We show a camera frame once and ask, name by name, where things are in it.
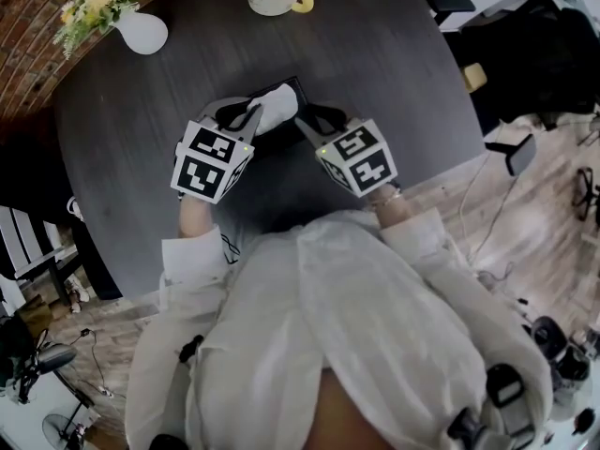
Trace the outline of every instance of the shirt cuff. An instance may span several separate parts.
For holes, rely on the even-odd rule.
[[[218,226],[195,238],[163,240],[162,261],[167,284],[198,288],[222,280],[228,271]]]
[[[439,252],[446,241],[446,230],[437,208],[383,229],[382,239],[408,265]]]

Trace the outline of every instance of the white chair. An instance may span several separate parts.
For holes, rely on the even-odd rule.
[[[19,280],[31,280],[46,270],[61,302],[70,306],[65,280],[81,262],[79,255],[67,260],[77,249],[60,245],[55,225],[0,206],[0,236],[0,291],[7,314],[25,304]]]

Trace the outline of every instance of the white robe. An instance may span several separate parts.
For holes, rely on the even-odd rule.
[[[443,446],[462,409],[481,414],[486,370],[500,363],[520,373],[543,431],[548,364],[473,277],[437,210],[383,230],[381,240],[334,214],[261,237],[243,256],[230,273],[218,228],[163,242],[166,312],[132,365],[131,450],[146,450],[164,429],[176,354],[199,334],[185,417],[194,450],[301,449],[323,368],[397,449]]]

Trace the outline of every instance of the brick wall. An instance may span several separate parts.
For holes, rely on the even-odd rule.
[[[92,34],[65,61],[52,40],[66,1],[0,0],[0,131],[48,106],[54,87],[100,40]]]

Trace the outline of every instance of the bracelet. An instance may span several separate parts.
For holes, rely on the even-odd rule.
[[[377,210],[378,208],[386,207],[394,200],[399,199],[401,196],[402,196],[402,191],[399,188],[396,188],[396,190],[394,190],[394,193],[392,193],[392,195],[390,195],[389,197],[371,202],[370,203],[371,208],[373,210]]]

